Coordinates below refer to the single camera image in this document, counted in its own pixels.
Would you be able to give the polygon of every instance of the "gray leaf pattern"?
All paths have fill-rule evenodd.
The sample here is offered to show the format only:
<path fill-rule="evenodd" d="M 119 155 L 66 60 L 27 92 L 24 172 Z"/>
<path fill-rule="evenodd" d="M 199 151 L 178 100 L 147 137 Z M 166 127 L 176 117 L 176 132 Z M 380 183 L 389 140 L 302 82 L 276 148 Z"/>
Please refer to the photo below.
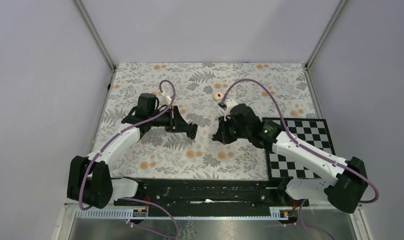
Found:
<path fill-rule="evenodd" d="M 301 64 L 286 63 L 121 63 L 112 83 L 95 139 L 99 149 L 119 128 L 142 93 L 160 97 L 159 82 L 170 80 L 176 105 L 187 122 L 199 126 L 195 140 L 153 127 L 126 150 L 114 177 L 178 179 L 267 179 L 265 153 L 245 139 L 222 145 L 211 140 L 223 110 L 212 97 L 241 78 L 255 79 L 274 95 L 285 117 L 315 118 Z M 277 117 L 266 92 L 252 83 L 236 85 L 229 97 L 251 106 L 260 117 Z"/>
<path fill-rule="evenodd" d="M 197 83 L 203 83 L 203 82 L 208 82 L 211 79 L 214 79 L 215 75 L 214 73 L 211 73 L 211 71 L 205 71 L 203 72 L 195 72 L 190 78 L 189 81 L 191 82 L 197 82 Z"/>
<path fill-rule="evenodd" d="M 199 85 L 197 83 L 193 82 L 193 83 L 187 85 L 186 89 L 194 91 L 194 89 L 196 89 L 198 86 Z"/>
<path fill-rule="evenodd" d="M 300 82 L 300 83 L 298 83 L 298 84 L 296 85 L 296 88 L 297 88 L 297 89 L 300 89 L 300 90 L 305 90 L 306 87 L 307 87 L 307 84 L 304 83 L 304 82 Z"/>
<path fill-rule="evenodd" d="M 203 88 L 203 92 L 206 94 L 212 94 L 214 92 L 214 89 L 212 89 L 212 86 L 206 86 Z"/>
<path fill-rule="evenodd" d="M 215 168 L 220 165 L 221 162 L 214 158 L 211 154 L 206 154 L 203 157 L 203 164 L 205 164 L 205 166 L 211 165 L 211 167 Z"/>
<path fill-rule="evenodd" d="M 187 119 L 192 123 L 196 123 L 199 127 L 207 127 L 211 124 L 211 120 L 209 118 L 195 113 L 187 114 Z"/>

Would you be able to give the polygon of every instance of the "metal frame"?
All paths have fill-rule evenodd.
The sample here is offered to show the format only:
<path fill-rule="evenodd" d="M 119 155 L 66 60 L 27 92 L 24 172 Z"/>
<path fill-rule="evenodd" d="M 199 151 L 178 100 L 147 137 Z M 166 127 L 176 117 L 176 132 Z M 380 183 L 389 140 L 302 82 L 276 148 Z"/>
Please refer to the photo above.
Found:
<path fill-rule="evenodd" d="M 115 209 L 118 212 L 121 211 L 128 211 L 130 209 L 138 209 L 138 208 L 143 208 L 144 206 L 138 207 L 138 206 L 108 206 L 109 209 Z M 335 209 L 330 203 L 319 201 L 311 201 L 311 205 L 304 207 L 306 210 L 326 210 L 326 209 Z M 287 208 L 285 207 L 274 207 L 274 210 L 285 210 Z M 61 216 L 58 220 L 58 224 L 55 228 L 55 231 L 53 233 L 52 240 L 68 240 L 72 231 L 72 226 L 75 221 L 75 218 L 79 218 L 79 207 L 78 204 L 73 203 L 73 204 L 66 204 L 61 211 Z M 168 217 L 157 217 L 157 219 L 169 219 Z M 179 220 L 192 220 L 192 219 L 200 219 L 200 220 L 231 220 L 231 221 L 237 221 L 237 220 L 269 220 L 268 218 L 262 219 L 262 218 L 247 218 L 247 217 L 232 217 L 232 218 L 220 218 L 220 217 L 213 217 L 213 218 L 194 218 L 194 217 L 180 217 L 178 218 Z M 353 229 L 355 231 L 356 239 L 358 240 L 373 240 L 373 237 L 371 235 L 370 229 L 368 227 L 367 222 L 365 221 L 365 215 L 364 215 L 364 210 L 362 209 L 362 206 L 359 206 L 357 210 L 353 213 L 350 214 L 350 219 L 351 223 L 353 226 Z"/>
<path fill-rule="evenodd" d="M 53 232 L 52 240 L 68 240 L 71 234 L 72 225 L 75 220 L 77 204 L 65 204 L 61 210 L 61 215 Z"/>
<path fill-rule="evenodd" d="M 92 208 L 87 211 L 77 209 L 75 217 L 82 219 L 119 219 L 119 220 L 168 220 L 168 216 L 133 216 L 135 210 L 144 210 L 144 206 L 107 206 L 103 209 Z M 287 218 L 280 217 L 280 210 L 289 210 L 287 208 L 270 207 L 270 216 L 175 216 L 175 220 L 282 220 Z"/>
<path fill-rule="evenodd" d="M 112 77 L 110 79 L 110 82 L 107 85 L 107 91 L 105 92 L 105 95 L 103 97 L 103 103 L 101 105 L 101 108 L 99 110 L 99 114 L 98 114 L 98 119 L 97 119 L 97 124 L 95 126 L 95 129 L 93 131 L 92 134 L 92 139 L 91 139 L 91 143 L 89 145 L 89 149 L 88 152 L 90 152 L 94 146 L 94 141 L 95 138 L 97 136 L 98 133 L 98 128 L 101 124 L 101 119 L 103 116 L 103 112 L 104 112 L 104 108 L 107 104 L 107 99 L 109 96 L 109 91 L 110 91 L 110 85 L 113 82 L 113 80 L 115 79 L 115 75 L 116 75 L 116 65 L 115 62 L 113 61 L 112 57 L 110 56 L 108 50 L 106 49 L 106 46 L 104 45 L 100 35 L 98 34 L 96 28 L 94 27 L 94 24 L 87 12 L 87 10 L 85 9 L 83 3 L 81 0 L 72 0 L 72 2 L 74 3 L 75 7 L 77 8 L 77 11 L 79 12 L 80 16 L 82 17 L 87 29 L 89 30 L 93 40 L 95 41 L 98 49 L 100 50 L 106 64 L 108 65 L 108 67 L 111 69 L 112 71 Z M 304 74 L 306 77 L 306 81 L 308 84 L 308 89 L 311 93 L 311 97 L 312 97 L 312 101 L 314 104 L 314 109 L 316 112 L 316 115 L 318 118 L 323 119 L 324 118 L 324 113 L 321 107 L 321 102 L 320 99 L 318 97 L 317 94 L 317 90 L 315 87 L 315 83 L 312 79 L 312 74 L 310 72 L 310 68 L 312 67 L 315 58 L 317 57 L 318 53 L 320 52 L 322 46 L 324 45 L 325 40 L 327 39 L 331 29 L 333 28 L 333 26 L 335 25 L 336 20 L 338 19 L 338 17 L 340 16 L 340 14 L 342 13 L 342 10 L 344 9 L 346 3 L 348 2 L 348 0 L 340 0 L 340 2 L 338 3 L 335 11 L 333 12 L 333 15 L 330 19 L 330 21 L 328 22 L 325 30 L 323 31 L 319 41 L 317 42 L 314 51 L 312 52 L 312 54 L 310 55 L 308 61 L 305 63 L 304 66 Z M 75 217 L 77 216 L 77 211 L 79 211 L 79 207 L 78 205 L 72 201 L 73 203 L 66 203 L 65 206 L 62 208 L 61 212 L 60 212 L 60 216 L 59 219 L 57 221 L 57 225 L 56 228 L 53 232 L 53 237 L 52 239 L 54 240 L 67 240 L 69 239 L 71 230 L 72 230 L 72 226 L 75 220 Z M 122 210 L 126 210 L 126 209 L 133 209 L 135 208 L 135 206 L 123 206 L 123 207 L 116 207 L 118 208 L 118 210 L 122 209 Z M 274 207 L 273 209 L 275 210 L 279 210 L 281 208 L 285 207 Z M 306 209 L 334 209 L 334 207 L 332 205 L 330 205 L 327 202 L 311 202 L 310 206 L 307 206 Z M 215 219 L 219 219 L 219 217 L 213 217 L 211 218 L 212 220 Z M 357 210 L 350 215 L 350 219 L 353 225 L 353 228 L 355 230 L 355 234 L 357 239 L 360 240 L 373 240 L 371 232 L 369 230 L 368 224 L 365 221 L 365 215 L 364 215 L 364 211 L 362 209 L 362 206 L 359 206 L 357 208 Z"/>
<path fill-rule="evenodd" d="M 96 126 L 93 129 L 93 134 L 91 135 L 90 145 L 88 146 L 88 149 L 87 149 L 88 154 L 93 151 L 94 143 L 96 142 L 97 133 L 99 132 L 100 124 L 102 123 L 103 113 L 105 111 L 106 105 L 108 104 L 109 93 L 111 90 L 113 80 L 115 80 L 115 77 L 116 77 L 116 70 L 113 71 L 109 84 L 107 84 L 107 86 L 106 86 L 107 90 L 106 90 L 105 94 L 103 95 L 102 105 L 99 109 L 99 114 L 97 115 Z"/>
<path fill-rule="evenodd" d="M 317 42 L 317 45 L 314 48 L 314 51 L 311 53 L 311 56 L 308 58 L 308 61 L 306 62 L 306 68 L 309 69 L 312 64 L 315 61 L 315 58 L 317 57 L 319 51 L 321 50 L 324 41 L 327 39 L 331 29 L 333 28 L 334 24 L 336 23 L 337 19 L 339 18 L 340 14 L 342 13 L 346 3 L 348 0 L 340 0 L 339 4 L 337 5 L 336 9 L 333 12 L 333 15 L 331 16 L 330 21 L 328 22 L 327 26 L 325 27 L 323 33 L 321 34 L 320 39 Z"/>
<path fill-rule="evenodd" d="M 97 32 L 96 28 L 94 27 L 93 21 L 91 21 L 91 18 L 88 15 L 88 12 L 84 7 L 84 4 L 81 2 L 81 0 L 72 0 L 72 2 L 74 3 L 79 14 L 81 15 L 88 31 L 90 32 L 91 36 L 93 37 L 94 42 L 96 43 L 104 60 L 106 61 L 106 64 L 108 65 L 108 67 L 110 68 L 111 71 L 115 71 L 115 69 L 116 69 L 115 62 L 113 61 L 108 50 L 106 49 L 105 44 L 103 43 L 102 39 L 100 38 L 99 33 Z"/>
<path fill-rule="evenodd" d="M 317 118 L 325 119 L 324 112 L 322 110 L 321 101 L 318 97 L 317 89 L 315 87 L 315 83 L 312 79 L 312 74 L 309 69 L 303 67 L 303 72 L 305 74 L 306 83 L 308 84 L 309 93 L 311 94 L 312 103 L 314 104 L 314 110 L 317 114 Z"/>

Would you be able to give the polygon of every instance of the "gray wall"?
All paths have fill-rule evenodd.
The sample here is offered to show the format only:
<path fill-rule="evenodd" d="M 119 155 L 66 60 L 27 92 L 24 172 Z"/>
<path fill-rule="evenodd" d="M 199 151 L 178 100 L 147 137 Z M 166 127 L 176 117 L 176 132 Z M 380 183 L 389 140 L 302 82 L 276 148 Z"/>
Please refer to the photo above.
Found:
<path fill-rule="evenodd" d="M 83 2 L 116 63 L 304 63 L 339 0 Z"/>
<path fill-rule="evenodd" d="M 349 1 L 312 74 L 337 153 L 380 190 L 374 239 L 404 239 L 404 0 Z"/>
<path fill-rule="evenodd" d="M 50 238 L 108 75 L 71 1 L 0 0 L 0 239 Z"/>

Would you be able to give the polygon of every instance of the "checkerboard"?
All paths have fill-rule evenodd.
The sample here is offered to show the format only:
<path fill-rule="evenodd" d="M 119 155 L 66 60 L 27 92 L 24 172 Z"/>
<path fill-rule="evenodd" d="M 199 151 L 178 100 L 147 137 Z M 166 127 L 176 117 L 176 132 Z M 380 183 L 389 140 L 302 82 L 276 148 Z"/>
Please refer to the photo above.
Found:
<path fill-rule="evenodd" d="M 264 117 L 264 122 L 273 121 L 281 124 L 280 118 Z M 285 118 L 289 131 L 305 142 L 329 153 L 335 155 L 334 147 L 331 142 L 330 132 L 324 119 L 309 118 Z M 284 178 L 295 177 L 299 179 L 317 179 L 320 178 L 311 170 L 302 166 L 288 157 L 266 152 L 266 161 L 268 167 L 268 177 Z"/>

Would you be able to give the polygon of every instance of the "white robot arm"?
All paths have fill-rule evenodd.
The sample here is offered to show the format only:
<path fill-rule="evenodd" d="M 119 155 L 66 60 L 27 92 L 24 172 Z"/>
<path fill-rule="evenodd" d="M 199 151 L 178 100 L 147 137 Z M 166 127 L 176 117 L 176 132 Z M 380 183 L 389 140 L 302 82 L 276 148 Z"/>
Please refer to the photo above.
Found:
<path fill-rule="evenodd" d="M 281 125 L 271 121 L 261 122 L 252 108 L 243 103 L 237 104 L 228 99 L 224 104 L 220 103 L 220 106 L 225 110 L 225 116 L 218 119 L 218 131 L 212 140 L 230 144 L 237 139 L 248 139 L 257 148 L 288 157 L 321 177 L 287 178 L 283 188 L 291 198 L 329 201 L 346 213 L 355 210 L 367 184 L 337 164 L 349 167 L 366 177 L 362 160 L 356 157 L 347 160 L 329 154 L 291 135 L 297 140 L 296 143 Z M 301 148 L 301 145 L 309 148 L 310 152 Z M 326 162 L 312 152 L 334 160 L 334 163 Z"/>
<path fill-rule="evenodd" d="M 164 102 L 170 103 L 170 94 L 164 94 Z M 187 137 L 194 139 L 197 124 L 186 123 L 181 117 L 177 106 L 172 106 L 158 118 L 131 127 L 136 123 L 148 120 L 160 113 L 166 105 L 159 106 L 159 100 L 151 93 L 143 93 L 138 99 L 137 106 L 121 121 L 119 129 L 106 141 L 102 148 L 91 152 L 85 157 L 76 156 L 70 166 L 67 197 L 79 199 L 81 183 L 90 161 L 96 158 L 90 169 L 83 193 L 83 203 L 103 208 L 109 202 L 123 197 L 133 197 L 138 184 L 129 178 L 111 179 L 110 171 L 125 151 L 138 142 L 151 127 L 165 127 L 168 133 L 186 133 Z"/>

